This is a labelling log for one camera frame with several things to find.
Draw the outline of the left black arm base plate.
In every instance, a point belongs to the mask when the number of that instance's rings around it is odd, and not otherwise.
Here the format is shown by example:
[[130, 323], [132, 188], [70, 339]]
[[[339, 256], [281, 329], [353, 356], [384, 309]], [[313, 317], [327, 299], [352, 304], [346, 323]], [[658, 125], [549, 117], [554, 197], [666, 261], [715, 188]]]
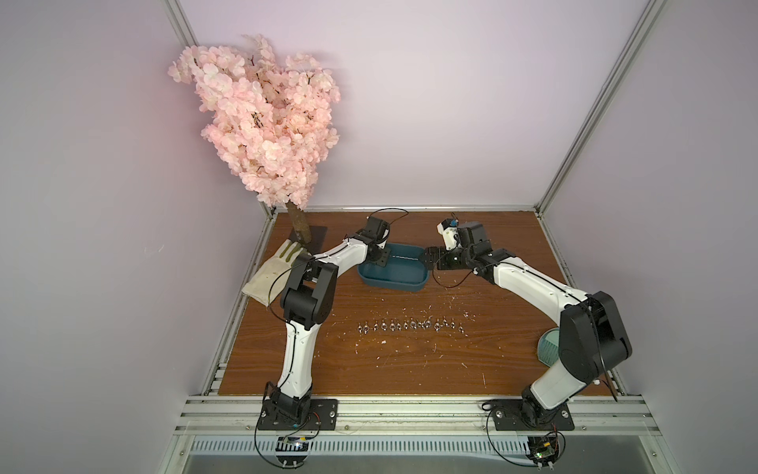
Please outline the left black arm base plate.
[[339, 415], [338, 399], [266, 400], [257, 428], [261, 431], [334, 431]]

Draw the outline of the teal plastic storage box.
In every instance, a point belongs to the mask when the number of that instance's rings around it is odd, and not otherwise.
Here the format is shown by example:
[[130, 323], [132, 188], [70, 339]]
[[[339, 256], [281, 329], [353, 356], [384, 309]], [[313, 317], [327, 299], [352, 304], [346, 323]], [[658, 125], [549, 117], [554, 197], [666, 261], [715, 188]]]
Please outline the teal plastic storage box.
[[389, 257], [384, 267], [376, 263], [363, 263], [357, 268], [361, 280], [373, 288], [420, 292], [430, 278], [430, 271], [420, 260], [424, 248], [398, 243], [387, 243]]

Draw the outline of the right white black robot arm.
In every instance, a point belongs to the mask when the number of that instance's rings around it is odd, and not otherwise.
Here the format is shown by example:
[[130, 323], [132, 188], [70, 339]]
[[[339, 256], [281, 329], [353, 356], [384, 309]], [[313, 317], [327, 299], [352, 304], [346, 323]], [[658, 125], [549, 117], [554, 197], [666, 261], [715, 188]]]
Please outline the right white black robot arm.
[[494, 249], [482, 223], [448, 218], [437, 226], [444, 244], [424, 251], [432, 271], [468, 270], [508, 290], [552, 319], [559, 330], [558, 361], [521, 395], [521, 418], [537, 427], [633, 353], [614, 298], [558, 282], [505, 249]]

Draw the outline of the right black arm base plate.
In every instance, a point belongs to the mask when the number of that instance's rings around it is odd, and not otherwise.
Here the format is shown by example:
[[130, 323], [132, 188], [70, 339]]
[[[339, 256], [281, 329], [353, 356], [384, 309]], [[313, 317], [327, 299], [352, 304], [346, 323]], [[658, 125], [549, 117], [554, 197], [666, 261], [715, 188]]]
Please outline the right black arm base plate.
[[576, 428], [566, 404], [546, 410], [529, 400], [495, 399], [484, 406], [492, 412], [497, 431], [570, 432]]

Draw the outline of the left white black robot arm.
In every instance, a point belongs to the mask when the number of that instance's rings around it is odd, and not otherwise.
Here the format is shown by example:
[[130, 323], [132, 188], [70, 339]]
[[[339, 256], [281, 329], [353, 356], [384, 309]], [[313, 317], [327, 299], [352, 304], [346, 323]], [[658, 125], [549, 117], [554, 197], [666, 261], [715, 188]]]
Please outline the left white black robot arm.
[[286, 345], [280, 379], [268, 393], [274, 418], [302, 425], [309, 417], [315, 345], [332, 312], [338, 278], [366, 262], [386, 265], [390, 229], [389, 222], [370, 216], [333, 249], [296, 258], [280, 294]]

